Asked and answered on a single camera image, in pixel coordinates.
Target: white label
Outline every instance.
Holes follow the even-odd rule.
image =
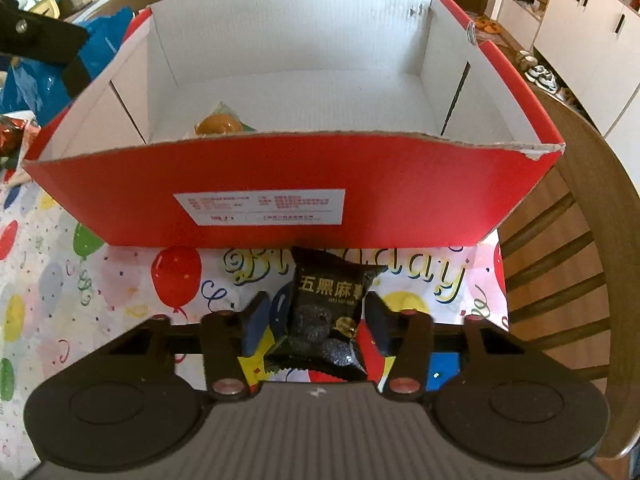
[[[198,225],[340,225],[343,189],[176,193]]]

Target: red cardboard box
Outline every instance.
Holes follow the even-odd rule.
[[[561,155],[452,0],[166,0],[27,154],[110,244],[472,245]],[[253,133],[185,139],[218,102]]]

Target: tablecloth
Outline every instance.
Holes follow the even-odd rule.
[[[88,201],[100,207],[100,197]],[[154,314],[198,322],[216,310],[241,310],[256,292],[273,295],[292,279],[286,250],[108,246],[34,182],[2,189],[0,205],[0,479],[21,478],[38,463],[22,412],[43,380]],[[394,310],[455,324],[478,314],[508,327],[497,232],[467,248],[333,252],[387,264],[371,290]],[[268,378],[269,344],[266,335],[257,354],[241,360],[250,383]],[[201,356],[176,361],[177,374],[204,388]],[[309,374],[271,379],[308,381]]]

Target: black snack package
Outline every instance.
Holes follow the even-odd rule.
[[[367,371],[355,340],[362,299],[387,267],[352,264],[324,251],[294,247],[286,334],[265,356],[267,370],[317,370],[348,381]]]

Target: cabinet handle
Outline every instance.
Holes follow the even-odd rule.
[[[620,21],[618,22],[618,26],[616,27],[616,34],[620,32],[620,28],[622,28],[622,24],[625,23],[625,15],[620,16]]]

